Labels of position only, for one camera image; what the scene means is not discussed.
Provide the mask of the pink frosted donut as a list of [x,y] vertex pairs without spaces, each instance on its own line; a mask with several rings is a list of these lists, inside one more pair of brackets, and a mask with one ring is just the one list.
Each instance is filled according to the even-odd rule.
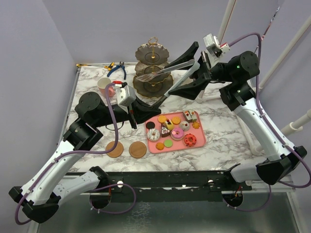
[[180,141],[184,137],[184,131],[181,128],[171,130],[171,138],[175,141]]

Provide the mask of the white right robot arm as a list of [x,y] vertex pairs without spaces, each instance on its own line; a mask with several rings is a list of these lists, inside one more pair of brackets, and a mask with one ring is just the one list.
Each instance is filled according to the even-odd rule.
[[241,182],[262,180],[274,185],[292,172],[299,164],[304,163],[307,154],[303,146],[295,146],[275,125],[261,107],[258,95],[248,85],[247,81],[259,75],[259,58],[251,51],[245,51],[234,56],[227,63],[217,63],[209,67],[208,55],[203,53],[201,58],[194,62],[190,55],[184,53],[168,65],[189,62],[185,68],[195,70],[190,74],[193,82],[187,85],[178,84],[169,90],[170,95],[194,100],[199,92],[209,83],[227,82],[228,85],[220,88],[220,97],[223,103],[234,112],[248,126],[253,135],[261,144],[266,160],[257,165],[235,165],[224,176],[223,184],[229,190],[234,190]]

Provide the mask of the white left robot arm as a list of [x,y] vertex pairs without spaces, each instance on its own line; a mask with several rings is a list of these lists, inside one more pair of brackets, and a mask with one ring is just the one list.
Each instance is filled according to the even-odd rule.
[[86,191],[103,191],[113,184],[108,175],[98,166],[91,167],[78,178],[60,184],[68,170],[85,154],[93,154],[92,148],[102,138],[99,127],[112,124],[115,139],[112,148],[119,140],[117,123],[129,121],[135,129],[161,113],[157,105],[148,105],[137,96],[124,98],[117,104],[110,100],[103,102],[96,92],[83,94],[75,107],[78,118],[63,135],[58,148],[40,169],[23,186],[14,186],[9,196],[17,203],[15,222],[24,225],[31,221],[43,223],[50,219],[61,204]]

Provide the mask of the three-tier grey cake stand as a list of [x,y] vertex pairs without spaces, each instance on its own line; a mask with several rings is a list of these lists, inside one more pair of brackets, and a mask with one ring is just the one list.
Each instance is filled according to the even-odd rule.
[[157,37],[151,37],[147,43],[138,47],[135,52],[138,63],[135,66],[136,75],[133,86],[137,93],[146,98],[160,98],[173,85],[170,73],[161,74],[148,81],[138,80],[139,76],[155,73],[168,65],[169,52],[158,43]]

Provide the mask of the metal serving tongs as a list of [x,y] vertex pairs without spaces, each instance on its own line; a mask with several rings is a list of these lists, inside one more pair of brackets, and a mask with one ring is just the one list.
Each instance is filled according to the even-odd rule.
[[[191,59],[178,65],[169,65],[167,68],[161,66],[149,66],[143,71],[137,72],[133,79],[134,88],[137,93],[147,98],[167,97],[169,91],[179,87],[197,69],[199,64]],[[184,76],[174,82],[172,72],[185,69]]]

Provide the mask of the layered square cake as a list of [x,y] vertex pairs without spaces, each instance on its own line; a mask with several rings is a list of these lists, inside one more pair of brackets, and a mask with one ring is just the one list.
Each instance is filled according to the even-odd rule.
[[197,115],[193,109],[183,111],[183,116],[185,118],[185,121],[187,121],[187,122],[196,122],[197,121]]

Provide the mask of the white chocolate-striped donut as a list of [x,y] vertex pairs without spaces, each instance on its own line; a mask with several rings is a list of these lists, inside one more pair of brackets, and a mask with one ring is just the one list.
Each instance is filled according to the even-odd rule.
[[147,139],[152,142],[156,142],[160,139],[160,131],[158,129],[150,129],[147,132]]

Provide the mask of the yellow cake slice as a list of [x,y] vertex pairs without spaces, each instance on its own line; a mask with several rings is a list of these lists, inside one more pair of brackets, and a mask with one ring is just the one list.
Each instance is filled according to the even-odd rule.
[[170,119],[166,119],[163,124],[170,131],[174,129],[174,124]]

